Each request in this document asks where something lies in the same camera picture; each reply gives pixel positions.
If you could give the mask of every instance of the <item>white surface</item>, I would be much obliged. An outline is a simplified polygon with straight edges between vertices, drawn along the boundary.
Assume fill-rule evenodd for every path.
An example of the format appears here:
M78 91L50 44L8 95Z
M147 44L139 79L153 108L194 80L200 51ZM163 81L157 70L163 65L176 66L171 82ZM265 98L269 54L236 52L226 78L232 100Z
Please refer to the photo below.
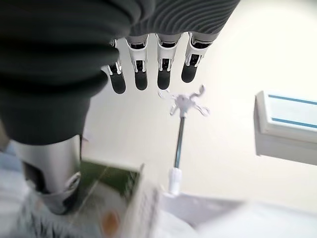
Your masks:
M274 98L269 95L295 99L292 96L278 95L270 92L257 94L257 106L261 132L264 134L285 137L294 140L317 143L317 128L305 124L317 125L317 105L304 102ZM302 125L275 121L280 119L303 123Z
M193 111L186 119L180 168L182 191L258 199L317 212L317 167L255 153L255 95L278 91L316 98L317 6L313 1L242 0L201 61L196 78L180 75L188 35L177 47L170 90L191 93L201 84L200 103L211 115ZM148 45L149 86L138 91L126 43L119 41L127 89L111 83L92 99L87 129L93 141L84 155L108 163L140 166L153 181L168 185L179 118L157 91L157 42Z
M317 215L303 213L268 204L244 202L232 208L235 201L192 198L192 203L204 203L203 213L218 213L217 216L195 225L193 220L203 215L188 213L187 217L173 215L177 209L160 211L155 238L315 238L317 237Z
M317 216L265 204L248 204L196 228L200 238L315 238Z
M10 232L28 191L21 173L0 169L0 236Z

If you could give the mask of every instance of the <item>white wall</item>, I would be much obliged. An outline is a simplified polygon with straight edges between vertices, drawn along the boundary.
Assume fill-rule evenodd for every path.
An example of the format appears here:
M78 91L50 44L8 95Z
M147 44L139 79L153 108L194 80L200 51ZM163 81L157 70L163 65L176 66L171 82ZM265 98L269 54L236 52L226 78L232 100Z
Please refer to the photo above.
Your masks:
M261 90L317 100L317 6L299 1L242 1L199 65L181 81L188 36L180 40L170 90L191 93L200 84L208 118L191 111L185 122L182 190L259 199L317 212L317 167L255 155L254 96ZM84 155L127 166L146 164L146 176L167 185L179 118L158 97L157 43L149 40L148 88L134 85L127 47L119 41L127 90L111 84L93 98L87 118L92 141Z

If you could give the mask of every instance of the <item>white box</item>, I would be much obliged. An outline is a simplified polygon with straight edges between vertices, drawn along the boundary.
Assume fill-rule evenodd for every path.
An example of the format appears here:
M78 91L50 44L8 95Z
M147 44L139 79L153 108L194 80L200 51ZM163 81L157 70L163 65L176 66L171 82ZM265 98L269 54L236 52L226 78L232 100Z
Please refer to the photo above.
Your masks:
M262 91L257 97L263 134L317 143L317 102Z

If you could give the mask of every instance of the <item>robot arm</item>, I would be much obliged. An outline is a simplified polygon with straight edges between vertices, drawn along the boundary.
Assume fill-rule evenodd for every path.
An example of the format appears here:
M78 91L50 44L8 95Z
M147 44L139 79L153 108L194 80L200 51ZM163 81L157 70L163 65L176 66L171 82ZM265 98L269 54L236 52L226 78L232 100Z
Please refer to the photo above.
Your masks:
M90 98L125 91L116 39L126 37L136 86L147 87L147 37L157 33L158 86L169 86L178 40L190 32L182 73L195 76L239 0L0 1L0 116L28 183L63 214L80 180Z

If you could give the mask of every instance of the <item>silver metal cylinder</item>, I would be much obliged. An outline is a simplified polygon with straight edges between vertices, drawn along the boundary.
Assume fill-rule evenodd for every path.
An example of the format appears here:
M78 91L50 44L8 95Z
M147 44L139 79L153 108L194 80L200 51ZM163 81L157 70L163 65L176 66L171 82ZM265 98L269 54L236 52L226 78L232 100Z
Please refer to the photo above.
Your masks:
M29 186L53 213L65 213L80 181L80 136L49 145L13 144Z

